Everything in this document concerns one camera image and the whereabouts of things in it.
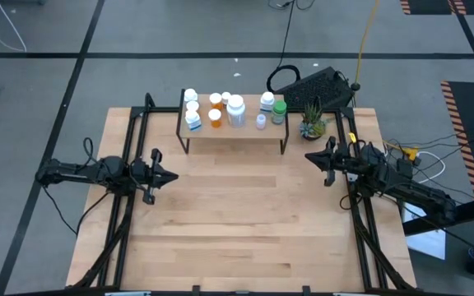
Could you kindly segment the white screen panel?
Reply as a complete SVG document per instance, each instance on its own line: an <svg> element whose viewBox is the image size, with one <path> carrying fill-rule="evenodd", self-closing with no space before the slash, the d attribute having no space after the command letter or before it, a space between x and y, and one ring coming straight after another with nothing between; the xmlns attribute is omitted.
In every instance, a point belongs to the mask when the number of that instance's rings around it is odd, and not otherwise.
<svg viewBox="0 0 474 296"><path fill-rule="evenodd" d="M420 216L425 216L425 212L414 205L405 203L403 210L404 222L418 219ZM417 252L425 255L438 258L442 261L446 257L446 233L443 230L432 230L422 234L414 234L406 236L407 246Z"/></svg>

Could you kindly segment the large white-capped bottle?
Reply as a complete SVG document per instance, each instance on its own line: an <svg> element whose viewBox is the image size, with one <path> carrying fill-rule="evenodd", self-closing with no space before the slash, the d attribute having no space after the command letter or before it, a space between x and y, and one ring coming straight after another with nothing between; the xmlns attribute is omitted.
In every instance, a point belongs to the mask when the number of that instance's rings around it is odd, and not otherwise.
<svg viewBox="0 0 474 296"><path fill-rule="evenodd" d="M232 95L226 105L227 117L232 127L242 127L245 123L245 103L240 95Z"/></svg>

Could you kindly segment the black computer case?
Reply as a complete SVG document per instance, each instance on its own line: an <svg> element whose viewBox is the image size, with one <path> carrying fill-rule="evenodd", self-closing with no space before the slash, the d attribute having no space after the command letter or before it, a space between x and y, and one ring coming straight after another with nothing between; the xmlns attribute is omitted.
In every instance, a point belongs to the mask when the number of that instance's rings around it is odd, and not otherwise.
<svg viewBox="0 0 474 296"><path fill-rule="evenodd" d="M310 104L320 105L323 109L346 107L354 93L349 81L332 67L274 91L275 95L284 97L290 110L304 109Z"/></svg>

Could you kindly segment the white bottle blue label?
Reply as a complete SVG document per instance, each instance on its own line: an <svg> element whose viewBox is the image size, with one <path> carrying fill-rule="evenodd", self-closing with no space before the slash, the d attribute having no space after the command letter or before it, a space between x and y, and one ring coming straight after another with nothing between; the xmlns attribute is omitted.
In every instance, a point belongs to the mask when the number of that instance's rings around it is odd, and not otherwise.
<svg viewBox="0 0 474 296"><path fill-rule="evenodd" d="M261 95L259 110L261 113L270 113L273 110L273 105L276 99L272 92L266 91Z"/></svg>
<svg viewBox="0 0 474 296"><path fill-rule="evenodd" d="M202 127L201 117L197 111L187 110L185 112L185 121L189 131L197 131Z"/></svg>

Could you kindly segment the potted succulent plant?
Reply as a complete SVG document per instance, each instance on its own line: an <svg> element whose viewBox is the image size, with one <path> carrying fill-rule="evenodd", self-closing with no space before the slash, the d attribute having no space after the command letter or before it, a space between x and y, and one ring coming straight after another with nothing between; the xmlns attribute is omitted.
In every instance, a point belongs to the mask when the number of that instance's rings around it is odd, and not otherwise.
<svg viewBox="0 0 474 296"><path fill-rule="evenodd" d="M327 121L322 119L323 108L320 97L316 96L311 103L304 107L300 135L307 141L319 139L326 131Z"/></svg>

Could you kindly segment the wooden shelf black metal legs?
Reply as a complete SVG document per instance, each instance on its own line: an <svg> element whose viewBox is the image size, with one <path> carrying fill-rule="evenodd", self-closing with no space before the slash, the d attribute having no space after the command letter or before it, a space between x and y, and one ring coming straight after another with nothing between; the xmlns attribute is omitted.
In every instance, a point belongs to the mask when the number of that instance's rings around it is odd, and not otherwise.
<svg viewBox="0 0 474 296"><path fill-rule="evenodd" d="M242 127L231 127L227 118L227 113L221 115L221 126L212 127L208 117L209 95L198 95L198 110L201 126L197 130L191 131L186 123L186 100L185 89L181 90L179 101L179 115L176 126L176 136L178 137L184 152L189 152L189 141L191 139L268 139L278 140L280 142L281 154L286 149L286 144L290 135L290 124L288 114L285 115L283 124L272 123L271 117L268 117L266 126L263 130L257 129L256 117L259 111L260 95L242 95L245 104L245 122Z"/></svg>

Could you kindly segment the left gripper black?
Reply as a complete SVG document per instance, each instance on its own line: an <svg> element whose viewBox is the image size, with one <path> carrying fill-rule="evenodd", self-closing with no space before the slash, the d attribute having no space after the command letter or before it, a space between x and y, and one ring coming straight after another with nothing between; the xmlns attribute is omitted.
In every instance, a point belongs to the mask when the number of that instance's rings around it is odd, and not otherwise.
<svg viewBox="0 0 474 296"><path fill-rule="evenodd" d="M151 159L151 165L148 165L141 156L136 157L130 164L130 175L136 187L143 191L142 201L154 205L154 191L175 181L179 176L160 167L162 153L157 148L151 151Z"/></svg>

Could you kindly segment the green-capped bottle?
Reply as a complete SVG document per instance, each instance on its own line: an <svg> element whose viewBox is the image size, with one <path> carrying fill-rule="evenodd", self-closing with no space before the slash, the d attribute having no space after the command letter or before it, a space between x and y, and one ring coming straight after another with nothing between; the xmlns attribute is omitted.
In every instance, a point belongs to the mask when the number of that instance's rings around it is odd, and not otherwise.
<svg viewBox="0 0 474 296"><path fill-rule="evenodd" d="M281 125L286 117L287 104L284 100L278 100L272 107L272 122Z"/></svg>

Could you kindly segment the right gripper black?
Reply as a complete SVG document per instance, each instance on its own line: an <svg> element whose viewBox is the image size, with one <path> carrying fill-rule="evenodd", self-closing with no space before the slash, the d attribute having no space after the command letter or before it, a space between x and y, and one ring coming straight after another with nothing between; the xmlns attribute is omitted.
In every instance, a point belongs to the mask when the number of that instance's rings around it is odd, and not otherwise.
<svg viewBox="0 0 474 296"><path fill-rule="evenodd" d="M355 175L360 174L360 161L350 156L347 146L343 143L338 145L337 139L334 136L328 138L325 150L306 153L304 157L316 165L322 172L326 171L326 187L331 187L335 182L336 171Z"/></svg>

